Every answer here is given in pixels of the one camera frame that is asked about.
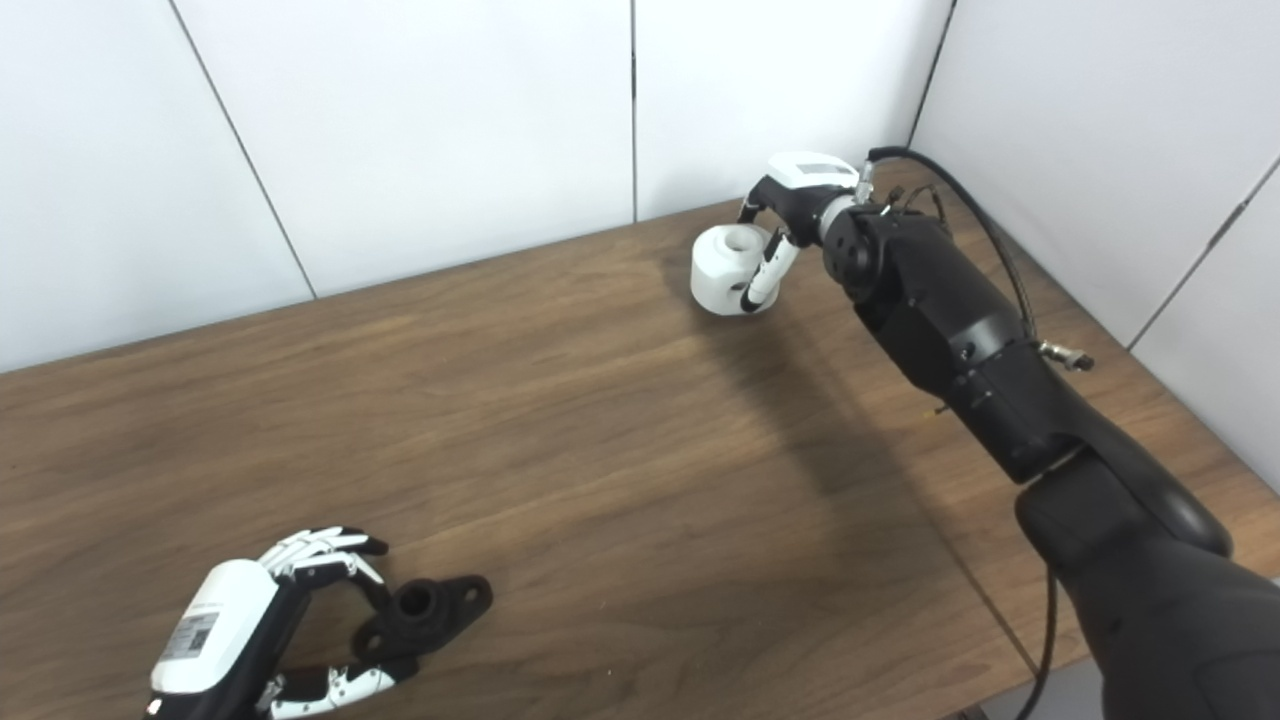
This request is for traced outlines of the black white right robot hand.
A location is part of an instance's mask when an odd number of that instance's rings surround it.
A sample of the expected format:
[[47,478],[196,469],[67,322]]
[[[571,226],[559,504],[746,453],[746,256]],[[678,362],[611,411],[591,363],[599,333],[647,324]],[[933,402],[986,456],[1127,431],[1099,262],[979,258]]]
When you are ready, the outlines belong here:
[[777,152],[767,173],[748,191],[736,222],[751,224],[762,211],[781,220],[765,242],[754,274],[740,296],[746,314],[762,310],[776,296],[799,254],[822,243],[837,214],[864,204],[872,186],[860,170],[820,152]]

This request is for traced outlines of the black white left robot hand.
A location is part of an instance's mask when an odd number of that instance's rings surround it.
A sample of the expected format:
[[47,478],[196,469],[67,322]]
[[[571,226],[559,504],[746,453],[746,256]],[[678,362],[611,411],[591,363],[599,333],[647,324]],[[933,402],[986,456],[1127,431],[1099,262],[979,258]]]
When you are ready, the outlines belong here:
[[416,659],[282,670],[312,593],[351,582],[374,609],[390,593],[367,561],[387,543],[351,527],[279,539],[257,559],[218,564],[177,623],[150,674],[146,719],[302,719],[390,691]]

